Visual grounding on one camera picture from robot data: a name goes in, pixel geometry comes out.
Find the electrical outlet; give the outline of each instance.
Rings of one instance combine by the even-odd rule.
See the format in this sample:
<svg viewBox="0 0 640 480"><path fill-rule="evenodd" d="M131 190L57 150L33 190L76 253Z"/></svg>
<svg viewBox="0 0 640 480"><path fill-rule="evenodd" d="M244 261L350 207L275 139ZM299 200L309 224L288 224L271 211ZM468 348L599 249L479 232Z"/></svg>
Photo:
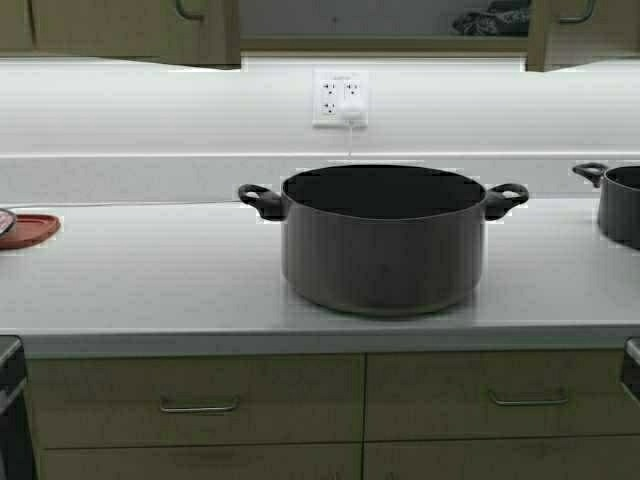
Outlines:
<svg viewBox="0 0 640 480"><path fill-rule="evenodd" d="M358 102L364 108L364 118L356 127L368 124L368 72L336 72L316 70L313 78L313 125L316 127L348 127L340 116L346 102Z"/></svg>

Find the white countertop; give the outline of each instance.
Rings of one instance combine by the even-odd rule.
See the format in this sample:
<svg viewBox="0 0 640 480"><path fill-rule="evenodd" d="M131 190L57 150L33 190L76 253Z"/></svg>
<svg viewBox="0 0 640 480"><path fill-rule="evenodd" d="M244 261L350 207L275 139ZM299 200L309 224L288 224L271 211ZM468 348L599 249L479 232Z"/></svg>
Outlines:
<svg viewBox="0 0 640 480"><path fill-rule="evenodd" d="M640 252L593 199L536 199L487 226L468 301L374 320L309 304L280 273L280 225L242 204L59 208L40 247L0 252L0 334L30 358L619 348L640 336Z"/></svg>

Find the oven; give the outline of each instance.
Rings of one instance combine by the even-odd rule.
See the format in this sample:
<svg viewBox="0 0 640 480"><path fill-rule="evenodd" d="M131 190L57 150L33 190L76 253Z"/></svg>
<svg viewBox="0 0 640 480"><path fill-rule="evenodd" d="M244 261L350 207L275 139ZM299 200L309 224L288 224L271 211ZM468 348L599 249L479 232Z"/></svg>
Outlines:
<svg viewBox="0 0 640 480"><path fill-rule="evenodd" d="M26 385L22 343L15 337L0 337L0 480L36 480Z"/></svg>

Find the pot handle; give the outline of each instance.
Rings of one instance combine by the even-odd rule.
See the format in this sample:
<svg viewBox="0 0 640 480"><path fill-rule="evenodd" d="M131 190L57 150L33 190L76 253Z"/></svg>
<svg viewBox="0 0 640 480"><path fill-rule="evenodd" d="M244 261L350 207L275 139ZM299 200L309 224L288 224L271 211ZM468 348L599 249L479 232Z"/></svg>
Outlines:
<svg viewBox="0 0 640 480"><path fill-rule="evenodd" d="M576 165L572 170L573 173L576 173L593 183L595 188L600 188L602 178L604 177L604 174L607 173L607 170L609 170L609 167L603 163L592 162Z"/></svg>
<svg viewBox="0 0 640 480"><path fill-rule="evenodd" d="M258 185L243 185L238 189L238 197L242 203L251 205L258 210L260 216L265 220L280 222L285 218L282 198L268 188Z"/></svg>
<svg viewBox="0 0 640 480"><path fill-rule="evenodd" d="M517 194L516 197L507 197L505 193L511 192ZM487 192L487 210L485 218L489 221L500 220L509 210L527 203L529 201L529 190L522 185L516 183L506 183L498 187L494 187Z"/></svg>

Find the backsplash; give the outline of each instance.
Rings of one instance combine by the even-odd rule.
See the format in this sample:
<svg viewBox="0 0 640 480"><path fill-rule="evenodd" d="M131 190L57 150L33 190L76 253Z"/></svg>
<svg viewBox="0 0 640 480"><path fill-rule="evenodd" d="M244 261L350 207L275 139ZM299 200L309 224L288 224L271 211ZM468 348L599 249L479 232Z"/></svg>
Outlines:
<svg viewBox="0 0 640 480"><path fill-rule="evenodd" d="M91 59L0 62L0 201L229 199L345 159L311 127L314 68L370 72L355 161L462 169L539 194L591 193L589 158L640 158L640 62L524 73L520 59L248 57L224 72Z"/></svg>

